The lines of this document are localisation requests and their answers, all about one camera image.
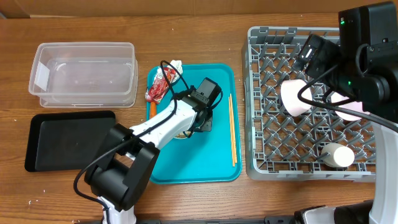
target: wooden surface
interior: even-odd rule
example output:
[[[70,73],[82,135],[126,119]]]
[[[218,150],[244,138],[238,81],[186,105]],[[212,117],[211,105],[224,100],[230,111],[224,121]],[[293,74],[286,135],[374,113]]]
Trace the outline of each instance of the wooden surface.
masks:
[[[145,119],[149,70],[164,60],[225,63],[235,74],[239,128],[244,142],[241,48],[252,26],[336,27],[336,14],[273,14],[208,17],[109,17],[0,20],[0,223],[71,223],[100,219],[101,207],[77,196],[77,170],[28,173],[24,169],[30,120],[45,109],[28,92],[32,61],[43,42],[131,42],[139,64],[139,88],[132,108],[116,109],[130,127]],[[84,192],[90,188],[80,183]],[[136,205],[139,218],[254,218],[291,215],[315,205],[338,206],[373,198],[374,184],[345,181],[266,182],[243,169],[233,182],[155,185]]]
[[[337,13],[386,0],[1,0],[8,18],[26,16],[204,16],[264,13]]]

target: pink cup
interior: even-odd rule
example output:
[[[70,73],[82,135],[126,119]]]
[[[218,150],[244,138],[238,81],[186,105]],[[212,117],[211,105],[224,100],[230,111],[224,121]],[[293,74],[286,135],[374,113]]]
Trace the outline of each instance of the pink cup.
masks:
[[[301,79],[286,80],[282,82],[280,87],[280,97],[282,98],[286,111],[292,116],[298,116],[311,108],[311,105],[302,102],[297,97],[297,94],[305,85],[305,81]],[[308,100],[312,100],[311,90],[307,88],[303,92],[302,96]]]

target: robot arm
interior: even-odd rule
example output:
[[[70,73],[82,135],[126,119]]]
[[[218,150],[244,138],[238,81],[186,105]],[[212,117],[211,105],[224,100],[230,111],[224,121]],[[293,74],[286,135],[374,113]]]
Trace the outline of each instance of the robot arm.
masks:
[[[211,131],[213,108],[218,104],[213,103],[220,93],[222,98],[220,86],[206,78],[198,89],[191,87],[177,94],[175,100],[152,119],[130,129],[117,124],[109,131],[97,158],[122,143],[124,147],[102,157],[90,167],[85,174],[85,182],[108,206],[108,218],[112,224],[136,222],[134,205],[146,188],[160,149],[183,131]],[[127,167],[115,159],[115,153],[132,159],[132,166]]]
[[[373,121],[377,147],[376,194],[373,204],[369,201],[337,208],[311,208],[296,212],[295,219],[307,224],[320,221],[327,224],[398,223],[396,8],[393,2],[384,2],[349,9],[339,12],[339,23],[340,46],[310,35],[293,68],[302,70],[308,64],[306,73],[313,78],[311,84],[321,81],[330,87],[329,92],[336,91],[349,100],[362,101],[363,111],[373,114],[358,113],[357,116]],[[323,101],[306,103],[328,110],[357,113]]]
[[[377,146],[377,175],[369,223],[398,223],[398,134],[380,124],[372,126]]]

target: snack wrapper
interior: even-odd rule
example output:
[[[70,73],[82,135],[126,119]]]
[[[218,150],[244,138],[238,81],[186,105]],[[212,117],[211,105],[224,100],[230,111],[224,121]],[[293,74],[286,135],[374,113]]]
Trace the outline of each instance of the snack wrapper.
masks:
[[[173,60],[171,64],[182,74],[182,63],[181,61]],[[171,83],[176,82],[180,77],[175,72],[174,69],[171,67],[165,67],[164,72]],[[148,102],[154,102],[159,104],[160,101],[163,99],[164,95],[166,95],[167,91],[169,90],[169,86],[167,85],[166,80],[164,79],[162,69],[159,67],[156,71],[156,76],[154,78],[154,83],[152,84],[151,88],[146,91],[145,99]]]

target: wooden table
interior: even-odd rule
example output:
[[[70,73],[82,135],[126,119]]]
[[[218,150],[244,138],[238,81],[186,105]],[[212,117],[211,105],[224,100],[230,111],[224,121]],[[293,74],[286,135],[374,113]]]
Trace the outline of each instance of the wooden table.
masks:
[[[131,42],[139,64],[139,88],[132,108],[115,109],[130,127],[145,119],[146,77],[161,60],[225,63],[235,74],[239,127],[244,142],[241,48],[252,26],[336,27],[337,14],[244,16],[100,17],[0,20],[0,223],[71,223],[99,220],[101,207],[77,196],[77,170],[28,173],[24,169],[30,120],[38,113],[81,111],[45,109],[28,92],[32,61],[43,42]],[[90,188],[80,182],[84,192]],[[258,218],[291,215],[314,205],[339,206],[374,197],[374,184],[344,181],[266,182],[243,169],[233,182],[155,185],[136,205],[138,218],[163,220]]]

